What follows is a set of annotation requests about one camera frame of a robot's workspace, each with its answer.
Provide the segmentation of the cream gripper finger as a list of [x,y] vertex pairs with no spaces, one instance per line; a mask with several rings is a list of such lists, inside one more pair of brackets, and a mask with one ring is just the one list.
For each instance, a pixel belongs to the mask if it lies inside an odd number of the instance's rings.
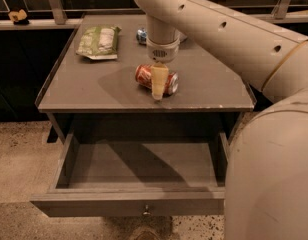
[[169,69],[165,64],[155,63],[151,66],[152,97],[155,100],[163,98]]

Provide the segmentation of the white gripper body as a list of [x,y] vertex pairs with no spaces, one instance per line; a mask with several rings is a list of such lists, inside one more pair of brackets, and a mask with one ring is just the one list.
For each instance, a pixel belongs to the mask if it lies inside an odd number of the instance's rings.
[[146,41],[147,54],[155,62],[169,63],[173,61],[179,50],[180,40],[164,38],[148,38]]

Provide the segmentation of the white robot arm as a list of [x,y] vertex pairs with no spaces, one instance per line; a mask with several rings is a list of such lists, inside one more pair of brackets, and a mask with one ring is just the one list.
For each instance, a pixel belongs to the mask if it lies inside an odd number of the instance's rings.
[[225,239],[308,240],[308,37],[207,0],[134,1],[149,42],[177,29],[273,103],[233,143]]

